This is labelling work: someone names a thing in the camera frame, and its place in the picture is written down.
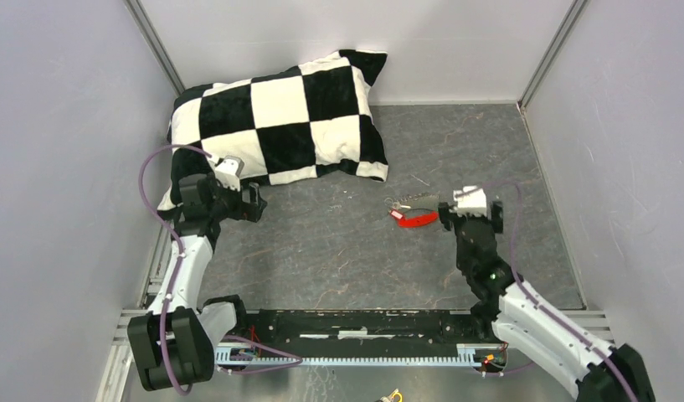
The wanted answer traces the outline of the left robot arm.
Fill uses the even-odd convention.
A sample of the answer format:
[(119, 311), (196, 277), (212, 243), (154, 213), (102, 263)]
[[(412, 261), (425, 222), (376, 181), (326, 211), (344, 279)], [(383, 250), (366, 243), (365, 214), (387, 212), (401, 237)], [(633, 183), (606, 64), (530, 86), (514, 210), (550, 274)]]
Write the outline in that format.
[(249, 332), (249, 318), (236, 295), (215, 297), (197, 307), (220, 223), (256, 223), (267, 203), (257, 183), (229, 189), (211, 173), (183, 178), (178, 187), (183, 202), (164, 220), (172, 257), (162, 288), (147, 312), (129, 321), (127, 337), (144, 390), (173, 388), (188, 394), (194, 384), (212, 378), (219, 341), (224, 336), (239, 341)]

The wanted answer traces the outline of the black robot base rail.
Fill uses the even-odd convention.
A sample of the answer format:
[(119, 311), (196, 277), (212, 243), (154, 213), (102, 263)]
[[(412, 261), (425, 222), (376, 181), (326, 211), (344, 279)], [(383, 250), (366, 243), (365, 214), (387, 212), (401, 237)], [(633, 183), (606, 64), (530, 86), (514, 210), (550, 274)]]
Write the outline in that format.
[(245, 310), (244, 320), (215, 346), (242, 347), (262, 357), (449, 357), (457, 348), (505, 353), (508, 344), (482, 337), (468, 311)]

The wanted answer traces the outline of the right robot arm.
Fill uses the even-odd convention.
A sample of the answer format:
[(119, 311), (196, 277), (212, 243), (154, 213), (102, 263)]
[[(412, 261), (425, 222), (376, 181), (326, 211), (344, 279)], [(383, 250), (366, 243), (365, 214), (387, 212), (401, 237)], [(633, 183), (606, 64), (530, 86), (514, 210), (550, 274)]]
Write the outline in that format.
[(477, 303), (472, 335), (497, 338), (550, 374), (576, 401), (654, 401), (641, 355), (615, 346), (569, 319), (542, 298), (497, 252), (496, 229), (484, 214), (438, 206), (440, 222), (455, 235), (456, 267)]

